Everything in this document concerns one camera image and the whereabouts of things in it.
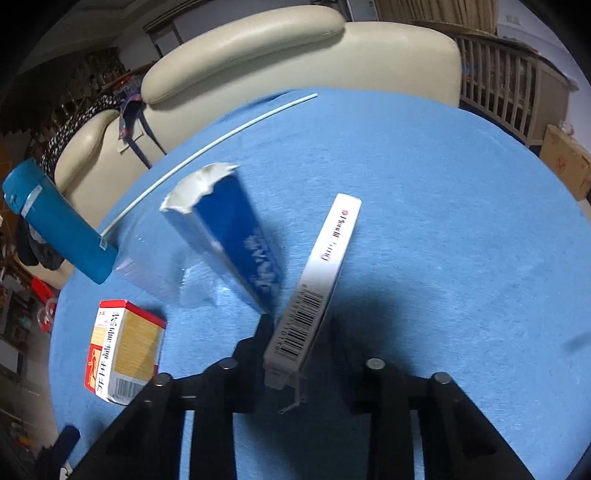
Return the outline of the red yellow white box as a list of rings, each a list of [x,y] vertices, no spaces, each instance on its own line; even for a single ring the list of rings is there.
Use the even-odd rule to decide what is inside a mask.
[[[158,372],[167,322],[127,300],[99,303],[89,342],[84,386],[126,406]]]

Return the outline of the white purple medicine box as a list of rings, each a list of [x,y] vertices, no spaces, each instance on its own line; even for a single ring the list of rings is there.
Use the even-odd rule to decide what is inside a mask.
[[[263,355],[264,382],[282,390],[297,382],[322,325],[353,236],[362,200],[339,193]]]

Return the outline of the clear plastic tray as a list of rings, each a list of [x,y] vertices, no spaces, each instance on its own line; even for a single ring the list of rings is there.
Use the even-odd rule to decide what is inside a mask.
[[[142,207],[122,233],[114,272],[172,307],[221,306],[236,297],[204,228],[158,203]]]

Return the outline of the dark blue torn carton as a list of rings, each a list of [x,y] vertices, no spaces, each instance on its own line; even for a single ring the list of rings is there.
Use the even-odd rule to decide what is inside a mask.
[[[185,176],[159,211],[236,295],[260,313],[276,314],[280,258],[236,165],[213,163]]]

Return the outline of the blue table cloth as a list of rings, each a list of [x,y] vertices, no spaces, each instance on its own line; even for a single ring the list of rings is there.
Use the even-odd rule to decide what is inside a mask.
[[[160,205],[188,173],[239,165],[280,252],[283,311],[335,195],[360,198],[329,314],[370,355],[418,376],[451,374],[536,479],[566,479],[590,443],[590,224],[537,156],[483,118],[384,92],[276,94],[170,151],[98,228],[205,145],[312,92],[193,160],[129,212],[110,241],[121,242],[140,209]],[[60,294],[49,360],[57,428],[81,433],[72,467],[121,411],[84,388],[103,299],[167,320],[161,370],[175,377],[229,356],[259,320],[236,297],[187,310],[116,274],[96,285],[76,271]],[[290,391],[271,390],[259,412],[235,417],[239,479],[365,478],[369,423],[346,412],[328,347],[318,338],[303,406],[280,415]]]

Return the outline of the dark clothes pile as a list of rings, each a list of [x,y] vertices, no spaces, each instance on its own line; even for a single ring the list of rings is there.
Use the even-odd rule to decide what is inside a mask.
[[[93,116],[102,111],[119,111],[121,103],[122,100],[113,94],[101,96],[85,111],[70,117],[49,140],[40,159],[36,160],[35,163],[52,182],[55,181],[58,159],[77,131]],[[16,254],[24,266],[41,265],[48,270],[55,271],[64,261],[64,258],[47,244],[38,233],[35,233],[22,217],[18,218],[15,238]]]

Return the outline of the blue cylinder bottle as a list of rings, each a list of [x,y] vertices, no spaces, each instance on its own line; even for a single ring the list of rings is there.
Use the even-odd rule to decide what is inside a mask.
[[[116,249],[74,210],[34,160],[15,167],[2,190],[8,207],[77,270],[96,284],[108,278]]]

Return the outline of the brown cardboard box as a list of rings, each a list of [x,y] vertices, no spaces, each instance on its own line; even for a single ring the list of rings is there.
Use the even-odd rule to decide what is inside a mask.
[[[558,126],[546,127],[540,159],[555,173],[575,200],[590,191],[590,153]]]

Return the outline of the wooden baby crib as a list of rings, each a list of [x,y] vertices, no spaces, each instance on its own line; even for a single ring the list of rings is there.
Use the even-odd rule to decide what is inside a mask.
[[[527,44],[460,25],[416,20],[451,37],[461,55],[460,99],[521,143],[538,147],[566,119],[574,80]]]

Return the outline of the cream leather sofa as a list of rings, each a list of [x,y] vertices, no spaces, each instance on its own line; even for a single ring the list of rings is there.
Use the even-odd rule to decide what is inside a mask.
[[[245,103],[305,87],[397,92],[457,106],[461,55],[428,28],[349,22],[324,6],[270,10],[182,44],[143,77],[143,116],[133,142],[114,110],[98,113],[68,141],[57,190],[92,226],[165,154]]]

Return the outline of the beige curtain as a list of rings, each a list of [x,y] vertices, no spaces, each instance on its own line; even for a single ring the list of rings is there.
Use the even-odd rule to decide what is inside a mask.
[[[499,2],[493,0],[377,0],[382,21],[416,24],[435,22],[495,34]]]

